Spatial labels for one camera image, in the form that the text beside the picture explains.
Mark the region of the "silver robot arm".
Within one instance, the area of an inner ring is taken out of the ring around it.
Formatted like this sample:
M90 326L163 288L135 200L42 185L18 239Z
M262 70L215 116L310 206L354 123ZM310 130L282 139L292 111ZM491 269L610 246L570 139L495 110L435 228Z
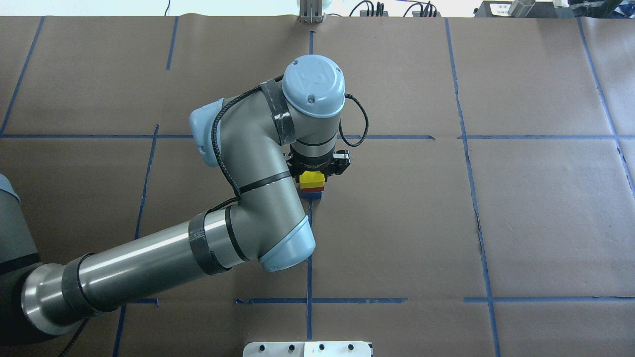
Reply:
M336 151L350 98L342 67L324 55L293 59L283 74L189 116L207 167L232 197L193 217L66 264L43 263L20 196L1 176L1 345L41 343L89 319L256 260L270 272L306 260L316 247L297 185L306 172L338 176Z

